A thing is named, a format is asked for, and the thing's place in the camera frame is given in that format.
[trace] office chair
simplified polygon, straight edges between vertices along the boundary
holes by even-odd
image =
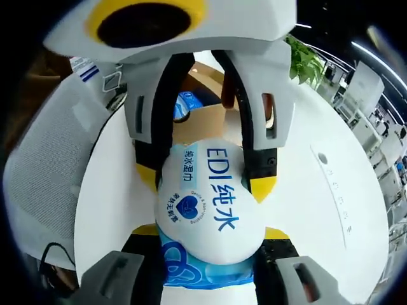
[[[21,251],[36,259],[51,242],[74,260],[80,185],[93,143],[109,111],[78,75],[65,79],[32,120],[7,160],[3,187],[10,225]],[[45,262],[74,270],[52,247]]]

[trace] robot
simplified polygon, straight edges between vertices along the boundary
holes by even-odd
[[[242,177],[261,203],[277,181],[278,148],[285,145],[293,118],[288,89],[291,50],[282,38],[295,22],[295,0],[85,0],[54,27],[44,44],[61,55],[120,64],[121,79],[128,86],[125,114],[137,170],[153,191],[170,156],[172,113],[182,80],[195,62],[193,52],[211,50],[236,87]],[[269,128],[263,94],[273,97],[274,124]],[[307,304],[309,300],[346,304],[336,280],[309,257],[298,257],[286,235],[270,242],[265,240],[256,253],[259,304]],[[134,301],[135,291],[146,288],[141,280],[146,266],[153,264],[144,253],[131,252],[112,252],[96,263],[85,273],[72,301]],[[160,259],[153,257],[159,266]],[[115,268],[121,269],[118,275]],[[110,285],[108,298],[98,290],[106,285]],[[147,288],[149,296],[139,296],[137,304],[159,302],[160,285],[162,290],[160,281],[155,288]]]

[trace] office desk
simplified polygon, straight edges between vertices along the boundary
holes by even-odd
[[[279,180],[262,204],[263,215],[269,226],[291,237],[300,255],[309,255],[330,272],[349,301],[364,303],[388,252],[379,183],[362,147],[331,106],[306,84],[293,83],[293,93],[296,109],[287,144],[279,149]],[[228,118],[227,125],[226,138],[238,140],[238,119]],[[328,169],[318,154],[324,154]],[[79,279],[107,253],[121,250],[133,229],[154,222],[155,197],[141,182],[134,163],[121,108],[102,132],[82,182],[74,239]],[[327,171],[334,180],[327,178]],[[340,192],[333,191],[336,186]],[[338,207],[338,197],[346,209]],[[255,304],[254,287],[165,288],[162,304],[237,301]]]

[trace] wet wipes package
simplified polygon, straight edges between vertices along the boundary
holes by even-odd
[[[213,289],[252,281],[251,257],[265,225],[243,171],[243,150],[223,139],[171,149],[155,206],[167,285]]]

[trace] green leaves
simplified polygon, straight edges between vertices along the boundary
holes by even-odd
[[[300,84],[308,79],[311,83],[315,79],[319,81],[323,66],[317,59],[315,52],[292,35],[287,35],[285,41],[291,46],[290,78],[294,79],[298,76]]]

